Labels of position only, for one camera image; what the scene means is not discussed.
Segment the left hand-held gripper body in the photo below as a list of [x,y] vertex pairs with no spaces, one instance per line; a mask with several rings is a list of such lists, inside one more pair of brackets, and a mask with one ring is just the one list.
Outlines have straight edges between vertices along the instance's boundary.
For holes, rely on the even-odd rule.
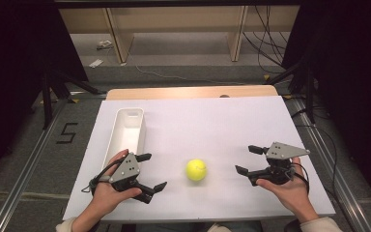
[[136,186],[136,178],[139,174],[140,167],[137,155],[129,153],[120,161],[109,183],[117,191],[131,189]]

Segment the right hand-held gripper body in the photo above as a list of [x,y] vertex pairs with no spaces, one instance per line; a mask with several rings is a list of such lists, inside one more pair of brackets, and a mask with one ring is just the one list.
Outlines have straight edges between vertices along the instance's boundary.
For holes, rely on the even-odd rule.
[[310,151],[281,142],[273,142],[265,153],[268,168],[271,173],[270,181],[276,185],[283,185],[294,179],[296,173],[292,158],[307,156]]

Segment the white plastic bin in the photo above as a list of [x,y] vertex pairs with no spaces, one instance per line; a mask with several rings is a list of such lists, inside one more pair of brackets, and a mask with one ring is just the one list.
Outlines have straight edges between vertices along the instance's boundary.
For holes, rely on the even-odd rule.
[[103,167],[119,152],[128,149],[135,155],[144,153],[146,123],[142,108],[121,108],[111,130]]

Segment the yellow tennis ball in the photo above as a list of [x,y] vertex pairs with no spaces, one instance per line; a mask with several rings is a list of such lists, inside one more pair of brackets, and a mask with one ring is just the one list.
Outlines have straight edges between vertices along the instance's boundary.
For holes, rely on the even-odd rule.
[[186,164],[185,174],[191,181],[201,181],[207,175],[207,166],[201,159],[192,159]]

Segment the person's left hand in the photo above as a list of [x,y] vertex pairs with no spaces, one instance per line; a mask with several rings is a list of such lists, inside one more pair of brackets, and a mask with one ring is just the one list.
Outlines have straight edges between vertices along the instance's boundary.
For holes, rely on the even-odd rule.
[[102,218],[111,213],[121,202],[140,193],[141,190],[139,188],[117,191],[109,183],[99,183],[93,199],[87,206],[87,211],[92,217]]

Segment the person's right hand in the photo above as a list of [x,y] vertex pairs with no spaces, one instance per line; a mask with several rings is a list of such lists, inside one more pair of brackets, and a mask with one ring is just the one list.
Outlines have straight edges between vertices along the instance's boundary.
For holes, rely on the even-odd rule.
[[296,216],[300,223],[319,218],[309,200],[306,183],[298,176],[284,185],[275,185],[264,179],[258,179],[256,184],[272,192],[281,204]]

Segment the white table cover board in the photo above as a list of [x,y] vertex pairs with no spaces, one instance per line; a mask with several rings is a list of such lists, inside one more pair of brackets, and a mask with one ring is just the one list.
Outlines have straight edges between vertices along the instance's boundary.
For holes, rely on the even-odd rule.
[[[287,217],[290,213],[270,192],[254,187],[236,171],[267,167],[249,145],[274,141],[302,144],[279,96],[182,100],[103,101],[65,211],[78,216],[91,200],[84,192],[102,169],[116,113],[142,108],[146,123],[144,150],[151,159],[140,165],[138,180],[153,187],[166,182],[149,204],[134,199],[119,204],[106,220],[121,223],[221,221]],[[206,177],[186,176],[190,160],[202,160]]]

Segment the black tripod stand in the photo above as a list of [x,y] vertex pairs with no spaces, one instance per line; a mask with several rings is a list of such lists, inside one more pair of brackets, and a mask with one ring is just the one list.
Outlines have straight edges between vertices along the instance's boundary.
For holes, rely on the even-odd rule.
[[71,96],[71,91],[66,86],[66,83],[71,83],[93,95],[105,94],[105,91],[92,87],[86,82],[75,79],[64,72],[56,70],[49,70],[45,72],[41,78],[44,110],[44,129],[47,129],[49,127],[53,119],[51,93],[54,93],[55,96],[60,100],[67,100]]
[[280,73],[274,78],[269,78],[266,81],[267,85],[275,85],[280,83],[288,76],[292,76],[291,82],[288,85],[288,90],[291,94],[298,94],[302,89],[305,89],[305,108],[303,112],[306,114],[312,124],[315,123],[313,113],[313,92],[314,92],[314,77],[313,71],[306,61],[300,60],[291,68],[283,73]]

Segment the dark curtain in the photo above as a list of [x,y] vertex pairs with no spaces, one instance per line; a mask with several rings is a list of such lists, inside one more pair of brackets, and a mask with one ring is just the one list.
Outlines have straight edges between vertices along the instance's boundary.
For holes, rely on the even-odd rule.
[[46,73],[88,79],[54,1],[0,0],[0,159],[42,90]]
[[303,0],[283,67],[297,63],[332,16],[312,52],[319,91],[350,155],[371,188],[371,0]]

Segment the light wooden desk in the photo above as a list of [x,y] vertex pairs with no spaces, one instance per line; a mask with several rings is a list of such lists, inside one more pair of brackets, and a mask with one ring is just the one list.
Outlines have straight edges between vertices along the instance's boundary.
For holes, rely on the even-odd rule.
[[290,32],[298,6],[155,7],[64,9],[71,34],[109,34],[117,59],[125,63],[136,33],[225,32],[230,58],[239,60],[244,32]]

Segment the aluminium floor rail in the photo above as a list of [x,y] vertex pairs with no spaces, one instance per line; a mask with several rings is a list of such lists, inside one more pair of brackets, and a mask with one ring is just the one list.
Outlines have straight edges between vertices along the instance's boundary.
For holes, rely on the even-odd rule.
[[364,182],[338,149],[339,141],[329,128],[312,124],[303,112],[305,103],[300,99],[287,101],[292,118],[304,144],[311,150],[310,158],[321,172],[325,191],[338,208],[338,215],[347,223],[350,232],[371,232],[371,222],[357,199],[353,185],[364,188]]
[[0,232],[5,232],[6,227],[8,226],[20,201],[21,195],[25,191],[37,167],[37,164],[41,159],[43,151],[47,146],[48,140],[57,125],[60,114],[66,105],[66,100],[58,100],[58,102],[56,103],[51,121],[41,133],[37,144],[35,145],[32,153],[26,161],[26,164],[22,168],[22,171],[18,176],[16,182],[14,183],[13,188],[9,192],[8,196],[5,198],[5,201],[0,208]]

